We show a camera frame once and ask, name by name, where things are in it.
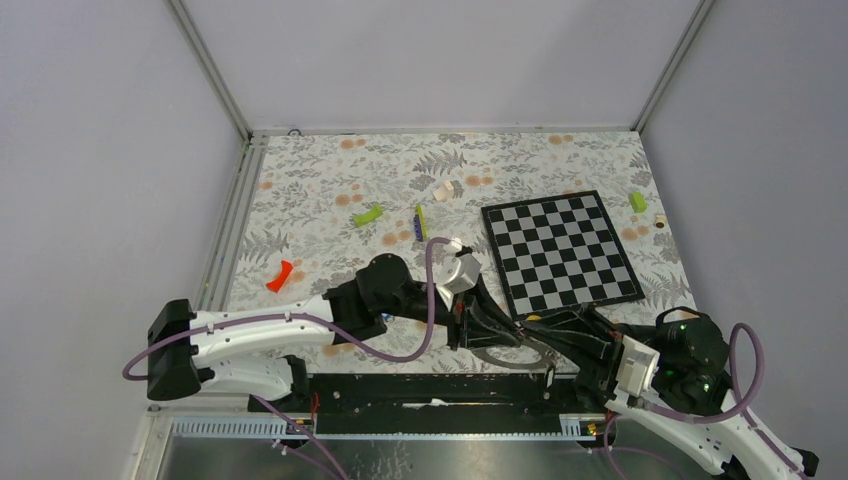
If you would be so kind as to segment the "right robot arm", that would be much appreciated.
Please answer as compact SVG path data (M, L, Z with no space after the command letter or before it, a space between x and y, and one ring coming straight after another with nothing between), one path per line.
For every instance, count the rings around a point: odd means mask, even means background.
M525 334L573 362L575 402L632 420L718 479L810 479L818 456L780 440L751 411L764 376L763 349L742 390L733 364L743 323L726 338L711 317L688 307L651 325L613 323L591 306L521 323Z

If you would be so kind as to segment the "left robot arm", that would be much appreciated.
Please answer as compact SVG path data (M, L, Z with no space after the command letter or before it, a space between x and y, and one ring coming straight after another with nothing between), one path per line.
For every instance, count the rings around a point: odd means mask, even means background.
M415 350L390 354L367 345L387 332L389 316L424 325ZM382 254L352 280L281 307L232 313L195 311L186 299L168 302L148 330L141 379L152 401L235 393L296 411L310 397L304 361L293 355L262 360L258 352L351 344L391 363L410 363L424 355L439 326L452 350L518 347L523 341L488 292L472 254L451 258L438 281L417 281L404 260Z

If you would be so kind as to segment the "large silver keyring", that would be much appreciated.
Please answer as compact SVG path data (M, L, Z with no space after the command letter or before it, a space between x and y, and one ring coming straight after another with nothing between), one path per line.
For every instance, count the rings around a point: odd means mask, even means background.
M556 379L557 353L534 339L524 340L518 347L492 346L471 350L482 364L494 366L488 376L523 375L549 390Z

